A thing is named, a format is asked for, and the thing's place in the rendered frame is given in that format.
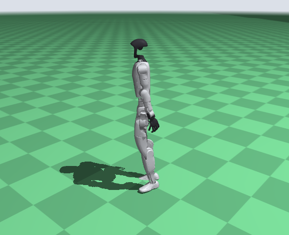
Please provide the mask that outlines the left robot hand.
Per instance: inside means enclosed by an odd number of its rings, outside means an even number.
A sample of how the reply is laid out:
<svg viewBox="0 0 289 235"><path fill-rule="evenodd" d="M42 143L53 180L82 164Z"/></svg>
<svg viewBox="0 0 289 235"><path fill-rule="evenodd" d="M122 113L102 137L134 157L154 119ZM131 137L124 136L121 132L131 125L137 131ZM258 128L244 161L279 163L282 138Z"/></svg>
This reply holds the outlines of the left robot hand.
<svg viewBox="0 0 289 235"><path fill-rule="evenodd" d="M150 127L149 127L148 131L150 131L150 129L152 127L151 133L153 133L159 128L159 123L158 123L157 119L155 118L155 115L153 117L150 117L150 115L147 113L147 117L148 117L148 119L150 119Z"/></svg>

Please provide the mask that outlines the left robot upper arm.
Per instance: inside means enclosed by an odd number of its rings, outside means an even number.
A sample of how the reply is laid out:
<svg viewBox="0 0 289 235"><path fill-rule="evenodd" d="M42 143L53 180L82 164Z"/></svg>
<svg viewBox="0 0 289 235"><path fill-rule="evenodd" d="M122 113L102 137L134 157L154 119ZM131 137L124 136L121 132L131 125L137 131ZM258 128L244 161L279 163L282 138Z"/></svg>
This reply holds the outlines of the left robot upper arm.
<svg viewBox="0 0 289 235"><path fill-rule="evenodd" d="M145 64L138 65L137 73L139 75L140 84L142 89L139 91L139 95L141 96L141 92L143 90L147 90L149 93L149 83L148 83L148 69ZM142 97L142 96L141 96Z"/></svg>

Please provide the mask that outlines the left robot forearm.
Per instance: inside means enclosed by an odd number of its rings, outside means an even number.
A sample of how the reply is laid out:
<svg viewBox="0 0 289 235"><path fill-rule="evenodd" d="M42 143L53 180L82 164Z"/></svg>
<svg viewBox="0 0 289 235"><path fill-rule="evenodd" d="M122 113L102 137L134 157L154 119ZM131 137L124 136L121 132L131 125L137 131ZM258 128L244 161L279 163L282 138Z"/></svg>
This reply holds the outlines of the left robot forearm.
<svg viewBox="0 0 289 235"><path fill-rule="evenodd" d="M141 96L143 97L142 102L144 103L144 110L146 113L148 113L150 115L150 117L153 117L155 114L153 112L153 108L151 105L151 97L148 93L147 90L143 90L141 92Z"/></svg>

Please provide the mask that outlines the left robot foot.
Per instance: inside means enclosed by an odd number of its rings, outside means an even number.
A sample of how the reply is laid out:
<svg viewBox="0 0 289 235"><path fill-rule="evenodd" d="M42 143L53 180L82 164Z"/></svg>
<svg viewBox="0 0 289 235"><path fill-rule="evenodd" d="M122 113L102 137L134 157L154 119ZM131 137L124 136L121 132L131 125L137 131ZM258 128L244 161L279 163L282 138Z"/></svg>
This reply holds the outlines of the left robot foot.
<svg viewBox="0 0 289 235"><path fill-rule="evenodd" d="M159 187L159 183L158 183L158 181L155 180L154 184L151 184L151 183L148 182L144 186L140 187L139 191L140 192L147 192L147 191L150 191L150 190L152 190L154 188L158 188L158 187Z"/></svg>

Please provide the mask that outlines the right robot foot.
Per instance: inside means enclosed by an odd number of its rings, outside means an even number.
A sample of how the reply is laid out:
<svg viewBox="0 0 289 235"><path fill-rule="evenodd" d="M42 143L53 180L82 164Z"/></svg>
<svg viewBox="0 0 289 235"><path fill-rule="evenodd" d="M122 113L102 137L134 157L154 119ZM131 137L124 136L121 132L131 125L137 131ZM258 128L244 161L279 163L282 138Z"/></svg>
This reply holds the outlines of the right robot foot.
<svg viewBox="0 0 289 235"><path fill-rule="evenodd" d="M155 177L155 180L159 179L159 175L157 173L154 173L154 177ZM140 176L139 179L141 179L141 180L149 180L148 177L147 177L147 174L145 174L143 176Z"/></svg>

